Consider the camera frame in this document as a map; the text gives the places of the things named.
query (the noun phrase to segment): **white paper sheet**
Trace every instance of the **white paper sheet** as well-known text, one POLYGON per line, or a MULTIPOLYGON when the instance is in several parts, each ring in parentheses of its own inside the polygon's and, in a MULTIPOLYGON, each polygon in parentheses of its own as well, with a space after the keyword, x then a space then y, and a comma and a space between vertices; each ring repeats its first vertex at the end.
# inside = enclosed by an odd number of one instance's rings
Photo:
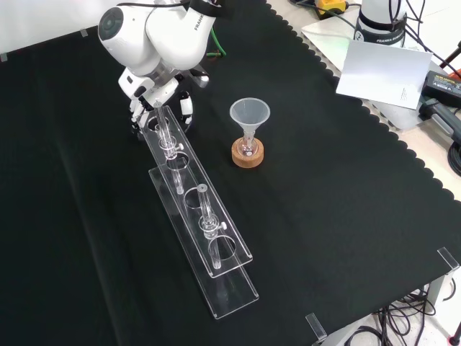
POLYGON ((431 58, 432 53, 351 41, 336 92, 415 110, 431 58))

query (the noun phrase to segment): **test tube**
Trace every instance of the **test tube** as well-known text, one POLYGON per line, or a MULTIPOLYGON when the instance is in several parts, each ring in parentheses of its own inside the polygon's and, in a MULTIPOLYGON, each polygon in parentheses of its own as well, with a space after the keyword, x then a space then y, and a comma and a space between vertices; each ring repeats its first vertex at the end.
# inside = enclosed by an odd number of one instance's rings
POLYGON ((210 198, 208 197, 208 186, 200 184, 197 186, 197 192, 200 200, 200 208, 202 209, 203 226, 205 229, 211 230, 216 227, 216 222, 213 218, 210 198))
POLYGON ((161 148, 164 150, 166 159, 174 159, 177 155, 175 149, 176 139, 170 134, 170 129, 165 119, 164 109, 162 107, 155 107, 153 111, 158 121, 161 148))
POLYGON ((176 193, 182 195, 184 193, 184 188, 182 186, 181 173, 179 173, 178 163, 176 159, 170 160, 170 170, 173 175, 174 186, 176 188, 176 193))
POLYGON ((202 230, 204 231, 205 238, 210 240, 208 250, 210 252, 212 264, 215 269, 220 269, 221 259, 218 242, 215 239, 218 235, 218 220, 212 213, 210 197, 208 196, 208 186, 200 184, 197 186, 197 192, 200 200, 200 208, 202 209, 202 230))

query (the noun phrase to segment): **cork base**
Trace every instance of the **cork base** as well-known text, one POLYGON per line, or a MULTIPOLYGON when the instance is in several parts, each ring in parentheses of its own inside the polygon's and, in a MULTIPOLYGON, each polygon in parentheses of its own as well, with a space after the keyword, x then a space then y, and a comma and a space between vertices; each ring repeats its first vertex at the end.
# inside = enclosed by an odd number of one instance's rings
POLYGON ((256 154, 251 156, 244 156, 238 152, 237 144, 241 140, 239 138, 237 141, 233 142, 232 145, 232 161, 239 167, 242 168, 254 168, 258 166, 264 159, 264 146, 262 145, 259 139, 254 139, 258 145, 258 151, 256 154))

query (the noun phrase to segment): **black fabric surface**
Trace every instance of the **black fabric surface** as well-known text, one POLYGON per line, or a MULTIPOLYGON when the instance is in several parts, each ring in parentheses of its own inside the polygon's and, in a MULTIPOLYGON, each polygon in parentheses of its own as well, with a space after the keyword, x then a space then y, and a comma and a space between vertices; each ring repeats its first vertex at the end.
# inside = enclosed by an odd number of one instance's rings
POLYGON ((439 248, 461 258, 452 194, 335 94, 263 1, 235 5, 216 25, 228 55, 202 64, 208 87, 183 88, 189 139, 252 251, 259 301, 211 317, 148 176, 155 162, 130 140, 123 67, 90 30, 0 64, 5 345, 310 345, 305 315, 334 332, 446 273, 439 248), (241 97, 272 111, 251 170, 231 161, 241 97))

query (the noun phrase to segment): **acrylic test tube rack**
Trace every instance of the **acrylic test tube rack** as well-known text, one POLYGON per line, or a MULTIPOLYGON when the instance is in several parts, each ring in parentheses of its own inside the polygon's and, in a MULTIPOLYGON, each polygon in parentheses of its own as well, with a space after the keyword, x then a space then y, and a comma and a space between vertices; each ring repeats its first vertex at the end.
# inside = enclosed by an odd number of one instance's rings
POLYGON ((157 163, 149 174, 213 316, 258 300, 243 268, 253 257, 170 108, 138 124, 157 163))

